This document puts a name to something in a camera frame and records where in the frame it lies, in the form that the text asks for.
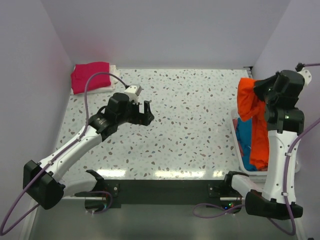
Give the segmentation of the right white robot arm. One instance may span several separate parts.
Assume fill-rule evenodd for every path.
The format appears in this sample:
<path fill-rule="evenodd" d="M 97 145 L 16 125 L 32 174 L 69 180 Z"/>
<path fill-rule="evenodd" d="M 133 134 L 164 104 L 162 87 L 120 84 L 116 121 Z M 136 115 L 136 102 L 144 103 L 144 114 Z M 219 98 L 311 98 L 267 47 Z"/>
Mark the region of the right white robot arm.
<path fill-rule="evenodd" d="M 249 215 L 269 219 L 300 218 L 303 208 L 296 203 L 296 156 L 303 135 L 305 116 L 296 107 L 302 90 L 311 82 L 311 73 L 282 70 L 255 80 L 242 78 L 237 88 L 240 120 L 251 121 L 249 163 L 266 173 L 263 188 L 249 174 L 230 171 L 223 181 L 223 192 L 239 193 Z"/>

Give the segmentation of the orange t-shirt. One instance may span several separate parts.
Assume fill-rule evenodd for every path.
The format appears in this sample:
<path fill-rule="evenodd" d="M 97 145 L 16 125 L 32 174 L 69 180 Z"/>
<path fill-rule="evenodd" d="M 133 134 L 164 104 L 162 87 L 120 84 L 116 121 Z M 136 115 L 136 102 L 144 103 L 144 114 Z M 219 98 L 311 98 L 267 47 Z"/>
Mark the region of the orange t-shirt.
<path fill-rule="evenodd" d="M 268 167 L 270 145 L 264 116 L 266 103 L 254 92 L 257 82 L 252 78 L 240 79 L 237 87 L 237 110 L 242 121 L 251 120 L 252 123 L 249 163 L 258 171 L 263 171 Z"/>

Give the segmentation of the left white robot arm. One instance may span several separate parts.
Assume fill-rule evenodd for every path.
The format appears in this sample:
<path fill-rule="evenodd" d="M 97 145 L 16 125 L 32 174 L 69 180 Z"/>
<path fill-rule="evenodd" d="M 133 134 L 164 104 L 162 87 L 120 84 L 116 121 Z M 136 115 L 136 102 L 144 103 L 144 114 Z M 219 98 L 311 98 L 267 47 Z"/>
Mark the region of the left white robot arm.
<path fill-rule="evenodd" d="M 80 158 L 116 133 L 119 126 L 129 123 L 149 126 L 154 120 L 150 102 L 140 103 L 127 93 L 115 93 L 107 105 L 90 116 L 86 124 L 62 148 L 50 156 L 23 167 L 23 190 L 45 210 L 53 208 L 63 197 L 77 193 L 70 185 L 62 183 L 63 176 Z"/>

